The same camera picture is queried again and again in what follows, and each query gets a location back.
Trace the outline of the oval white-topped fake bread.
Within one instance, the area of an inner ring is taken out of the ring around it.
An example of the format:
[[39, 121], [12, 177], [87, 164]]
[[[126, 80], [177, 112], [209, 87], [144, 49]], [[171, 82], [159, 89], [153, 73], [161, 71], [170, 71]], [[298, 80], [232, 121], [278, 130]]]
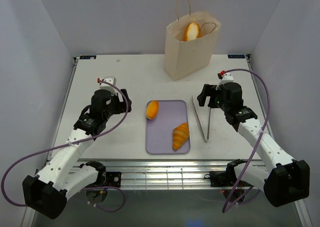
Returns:
[[183, 41], [193, 41], [195, 39], [199, 39], [202, 37], [202, 30], [198, 23], [191, 22], [187, 25], [185, 28], [184, 34], [183, 34]]

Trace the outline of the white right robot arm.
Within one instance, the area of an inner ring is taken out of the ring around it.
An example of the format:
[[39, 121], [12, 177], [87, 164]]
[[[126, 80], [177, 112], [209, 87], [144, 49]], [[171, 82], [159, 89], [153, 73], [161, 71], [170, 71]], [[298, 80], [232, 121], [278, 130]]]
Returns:
[[220, 174], [211, 174], [212, 186], [237, 186], [240, 182], [259, 188], [267, 200], [280, 207], [305, 199], [310, 192], [310, 167], [304, 160], [295, 160], [270, 136], [262, 131], [255, 112], [244, 105], [242, 88], [236, 82], [220, 85], [205, 84], [197, 97], [199, 106], [219, 108], [226, 121], [240, 134], [262, 159], [267, 170], [249, 165], [243, 173], [246, 160], [237, 159], [227, 164]]

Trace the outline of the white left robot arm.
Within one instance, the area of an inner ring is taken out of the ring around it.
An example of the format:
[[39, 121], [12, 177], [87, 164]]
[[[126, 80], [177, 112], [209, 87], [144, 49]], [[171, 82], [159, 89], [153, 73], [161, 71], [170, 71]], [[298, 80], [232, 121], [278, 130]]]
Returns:
[[121, 89], [123, 100], [107, 89], [96, 90], [73, 126], [66, 146], [35, 176], [28, 175], [22, 182], [24, 200], [28, 207], [47, 216], [57, 218], [67, 201], [80, 190], [102, 187], [106, 183], [106, 167], [90, 160], [74, 174], [72, 167], [106, 128], [113, 115], [128, 114], [131, 100], [126, 89]]

